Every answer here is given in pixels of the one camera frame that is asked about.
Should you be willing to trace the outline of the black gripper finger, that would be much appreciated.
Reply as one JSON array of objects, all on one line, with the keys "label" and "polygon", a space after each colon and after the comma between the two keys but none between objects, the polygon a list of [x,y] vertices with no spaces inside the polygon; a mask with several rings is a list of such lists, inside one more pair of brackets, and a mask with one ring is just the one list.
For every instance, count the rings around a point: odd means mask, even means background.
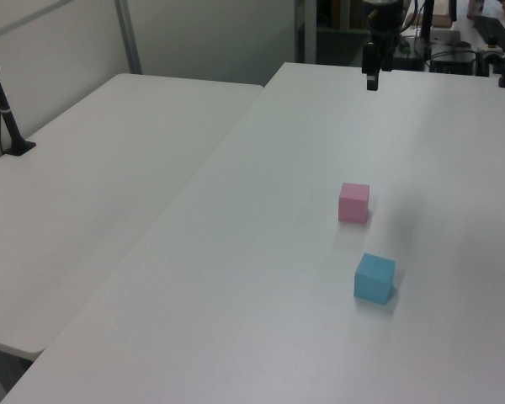
[{"label": "black gripper finger", "polygon": [[384,72],[391,72],[393,70],[394,53],[395,38],[393,36],[389,36],[383,40],[381,45],[381,65]]},{"label": "black gripper finger", "polygon": [[379,87],[380,54],[375,43],[369,42],[363,48],[362,73],[366,76],[368,91],[377,91]]}]

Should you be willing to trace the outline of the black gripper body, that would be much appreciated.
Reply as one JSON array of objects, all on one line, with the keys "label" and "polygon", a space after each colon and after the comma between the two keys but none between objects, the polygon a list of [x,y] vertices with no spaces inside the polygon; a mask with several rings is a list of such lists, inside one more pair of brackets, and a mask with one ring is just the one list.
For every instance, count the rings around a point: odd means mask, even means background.
[{"label": "black gripper body", "polygon": [[401,31],[404,1],[363,1],[363,23],[370,40],[378,46],[395,38]]}]

